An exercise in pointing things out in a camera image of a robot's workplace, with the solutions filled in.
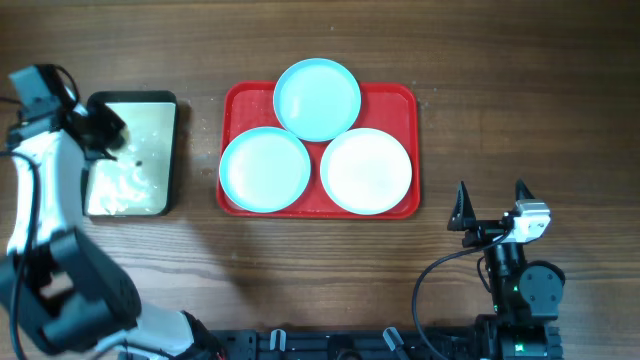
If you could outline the white plate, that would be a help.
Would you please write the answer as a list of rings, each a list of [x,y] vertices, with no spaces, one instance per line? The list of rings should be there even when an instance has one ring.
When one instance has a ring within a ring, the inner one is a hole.
[[[319,173],[325,192],[337,206],[365,216],[398,205],[413,178],[403,145],[373,128],[357,128],[337,136],[321,157]]]

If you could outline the light blue plate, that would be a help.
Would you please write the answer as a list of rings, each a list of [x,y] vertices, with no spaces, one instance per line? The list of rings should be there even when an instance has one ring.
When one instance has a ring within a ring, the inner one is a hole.
[[[234,138],[222,153],[219,180],[226,196],[254,213],[272,213],[298,200],[311,176],[303,143],[276,127],[257,127]]]
[[[287,68],[276,82],[273,108],[280,125],[308,142],[326,142],[356,122],[362,95],[342,64],[309,58]]]

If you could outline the light blue plate top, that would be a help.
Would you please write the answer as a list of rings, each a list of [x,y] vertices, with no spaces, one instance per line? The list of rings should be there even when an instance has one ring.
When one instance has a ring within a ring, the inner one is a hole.
[[[308,142],[326,142],[356,122],[362,95],[342,64],[309,58],[287,68],[276,82],[273,108],[280,125]]]

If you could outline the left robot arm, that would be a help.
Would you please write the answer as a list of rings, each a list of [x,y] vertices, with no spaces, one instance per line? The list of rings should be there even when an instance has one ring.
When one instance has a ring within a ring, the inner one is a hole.
[[[119,350],[149,359],[221,359],[193,315],[142,301],[86,234],[86,216],[157,215],[169,202],[178,107],[169,100],[31,104],[8,135],[18,212],[1,264],[12,331],[44,353]]]

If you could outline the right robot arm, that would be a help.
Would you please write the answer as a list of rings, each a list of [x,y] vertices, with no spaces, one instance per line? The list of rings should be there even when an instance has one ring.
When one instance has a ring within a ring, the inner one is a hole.
[[[547,204],[523,181],[515,185],[515,204],[499,220],[476,218],[466,186],[457,189],[447,229],[463,231],[462,246],[483,252],[492,315],[474,325],[472,349],[478,359],[562,359],[559,317],[564,272],[546,261],[528,261],[524,246],[542,237],[551,223]]]

